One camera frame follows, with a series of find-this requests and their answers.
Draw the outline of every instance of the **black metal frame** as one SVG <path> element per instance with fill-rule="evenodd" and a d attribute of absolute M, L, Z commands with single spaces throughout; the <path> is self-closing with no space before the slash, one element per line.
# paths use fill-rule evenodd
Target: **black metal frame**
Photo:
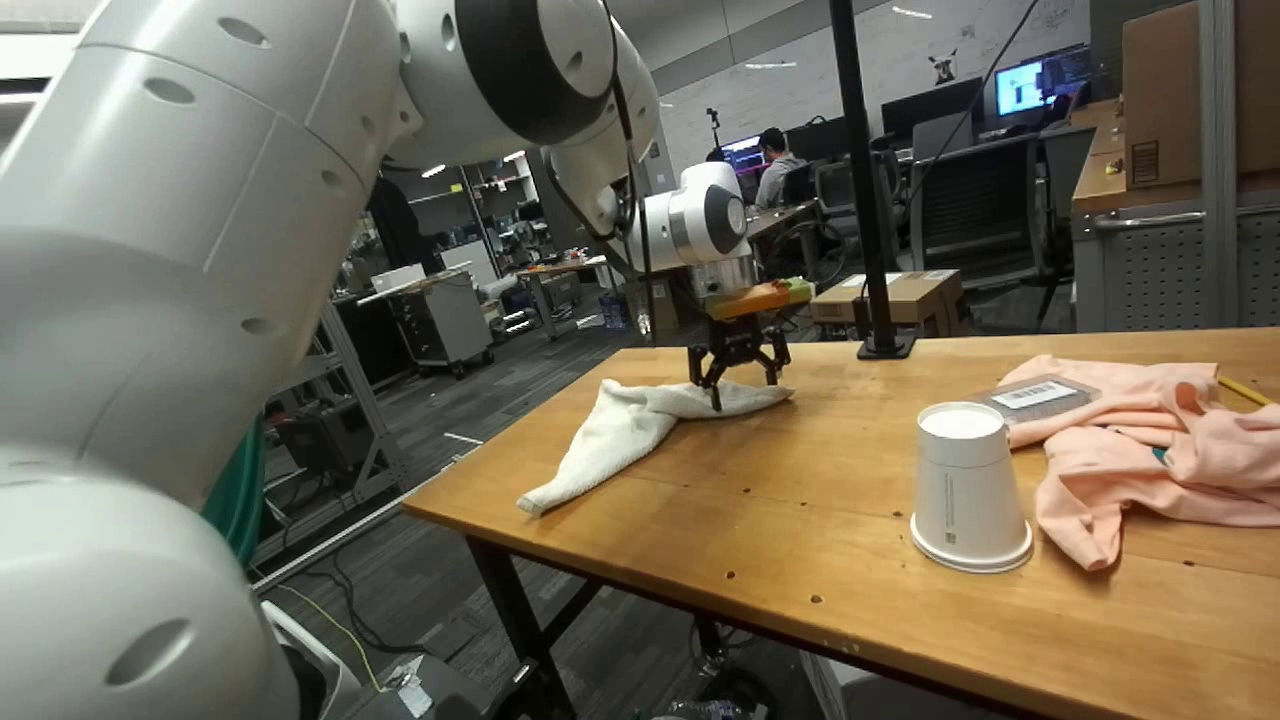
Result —
<path fill-rule="evenodd" d="M 521 659 L 515 674 L 509 680 L 499 699 L 487 707 L 487 720 L 515 720 L 527 707 L 541 720 L 574 720 L 573 697 L 566 697 L 566 687 L 560 680 L 560 666 L 553 659 L 553 645 L 566 633 L 566 625 L 594 599 L 594 593 L 608 578 L 582 578 L 582 586 L 573 599 L 565 599 L 565 606 L 548 621 L 548 626 L 541 626 L 535 611 L 527 605 L 527 593 L 525 593 L 525 584 L 515 576 L 515 554 L 521 551 L 487 544 L 487 540 L 475 540 L 475 536 L 469 536 L 469 551 L 471 551 L 471 558 L 481 568 L 482 593 L 487 593 L 487 599 L 491 599 L 491 606 L 494 606 L 494 617 L 499 617 L 499 625 L 502 625 L 502 633 L 510 639 L 510 651 Z M 541 554 L 527 554 L 527 558 L 548 562 L 548 568 L 566 571 L 566 576 L 580 576 L 574 568 L 565 568 L 565 562 L 553 562 L 553 558 L 541 558 Z M 1001 715 L 1025 715 L 1025 707 L 1010 707 L 1010 703 L 1001 703 L 1001 699 L 987 699 L 987 697 L 970 697 L 970 692 L 961 692 L 961 687 L 949 687 L 949 683 L 937 683 L 937 680 L 923 680 L 923 674 L 906 674 L 900 666 L 871 662 L 871 659 L 859 659 L 859 654 L 840 654 L 833 645 L 799 639 L 799 634 L 788 634 L 788 633 L 776 633 L 776 626 L 764 626 L 764 625 L 752 625 L 752 621 L 736 621 L 736 617 L 713 617 L 705 606 L 690 606 L 690 605 L 679 605 L 679 599 L 633 586 L 633 584 L 610 584 L 610 586 L 633 593 L 633 596 L 647 596 L 657 605 L 688 611 L 690 625 L 696 625 L 696 639 L 698 639 L 698 651 L 706 654 L 706 662 L 723 659 L 726 645 L 721 634 L 721 625 L 731 625 L 731 626 L 780 639 L 788 646 L 803 646 L 803 651 L 815 651 L 815 654 L 836 654 L 836 659 L 846 659 L 846 662 L 857 662 L 863 672 L 877 672 L 877 674 L 889 674 L 889 680 L 900 680 L 900 683 L 914 683 L 914 687 L 926 687 L 926 692 L 941 692 L 941 697 L 955 697 L 955 699 L 977 703 L 977 707 L 990 707 Z"/>
<path fill-rule="evenodd" d="M 780 373 L 790 365 L 788 327 L 764 316 L 738 316 L 731 323 L 706 321 L 706 338 L 688 347 L 688 380 L 713 397 L 721 411 L 721 376 L 731 365 L 760 365 L 764 380 L 776 382 Z"/>
<path fill-rule="evenodd" d="M 525 596 L 510 551 L 502 551 L 487 540 L 475 540 L 475 536 L 469 536 L 469 551 L 481 568 L 487 599 L 510 639 L 515 662 L 521 662 L 487 715 L 491 720 L 515 715 L 515 703 L 521 703 L 521 707 L 535 707 L 541 715 L 553 715 L 553 720 L 573 720 L 574 711 L 573 711 L 565 674 L 553 659 L 553 646 L 566 633 L 566 625 L 590 605 L 599 584 L 582 578 L 582 586 L 574 586 L 566 596 L 566 605 L 548 621 L 548 626 L 541 626 L 535 611 Z"/>
<path fill-rule="evenodd" d="M 871 132 L 867 132 L 863 73 L 857 55 L 853 3 L 833 0 L 828 8 L 833 8 L 833 42 L 836 42 L 840 96 L 843 96 L 843 124 L 846 124 L 846 173 L 853 173 L 853 199 L 857 199 L 853 212 L 857 212 L 857 226 L 863 230 L 863 262 L 867 262 L 863 272 L 867 272 L 871 330 L 859 347 L 859 360 L 902 360 L 911 355 L 911 338 L 900 338 L 889 321 L 881 236 L 892 236 L 892 230 L 877 202 Z"/>

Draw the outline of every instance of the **computer screen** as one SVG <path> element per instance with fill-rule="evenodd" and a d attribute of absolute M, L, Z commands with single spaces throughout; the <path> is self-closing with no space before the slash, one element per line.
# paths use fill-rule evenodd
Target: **computer screen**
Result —
<path fill-rule="evenodd" d="M 990 127 L 1044 120 L 1055 102 L 1086 98 L 1086 47 L 1059 47 L 1021 64 L 1009 64 L 987 83 Z"/>
<path fill-rule="evenodd" d="M 723 142 L 723 163 L 731 163 L 736 173 L 755 173 L 764 163 L 760 135 Z"/>
<path fill-rule="evenodd" d="M 1044 64 L 1017 64 L 997 75 L 997 112 L 1021 114 L 1052 102 L 1052 79 Z"/>

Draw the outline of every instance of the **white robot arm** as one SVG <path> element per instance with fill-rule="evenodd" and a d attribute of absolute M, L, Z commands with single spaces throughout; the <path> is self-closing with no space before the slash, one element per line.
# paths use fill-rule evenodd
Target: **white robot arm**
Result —
<path fill-rule="evenodd" d="M 295 715 L 187 508 L 298 365 L 380 160 L 545 142 L 608 230 L 652 132 L 594 0 L 109 0 L 0 163 L 2 711 Z M 683 190 L 652 255 L 726 252 L 738 219 L 683 216 L 731 190 Z"/>

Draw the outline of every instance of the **pink cloth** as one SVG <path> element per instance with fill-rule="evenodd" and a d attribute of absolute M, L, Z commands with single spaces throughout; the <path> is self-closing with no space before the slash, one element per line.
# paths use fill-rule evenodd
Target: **pink cloth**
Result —
<path fill-rule="evenodd" d="M 1118 520 L 1131 503 L 1201 525 L 1280 525 L 1280 404 L 1214 407 L 1212 365 L 1036 355 L 1001 382 L 1036 376 L 1095 389 L 1083 407 L 1009 427 L 1010 449 L 1044 440 L 1036 525 L 1081 568 L 1118 558 Z"/>

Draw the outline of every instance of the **ceiling light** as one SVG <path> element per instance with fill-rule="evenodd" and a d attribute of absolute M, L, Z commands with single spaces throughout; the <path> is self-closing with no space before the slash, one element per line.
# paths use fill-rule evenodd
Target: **ceiling light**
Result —
<path fill-rule="evenodd" d="M 931 11 L 920 11 L 920 8 L 902 8 L 902 3 L 892 3 L 892 17 L 911 17 L 911 19 L 931 19 Z"/>
<path fill-rule="evenodd" d="M 794 66 L 794 59 L 755 59 L 755 64 L 742 64 L 746 73 L 776 73 L 776 66 Z"/>

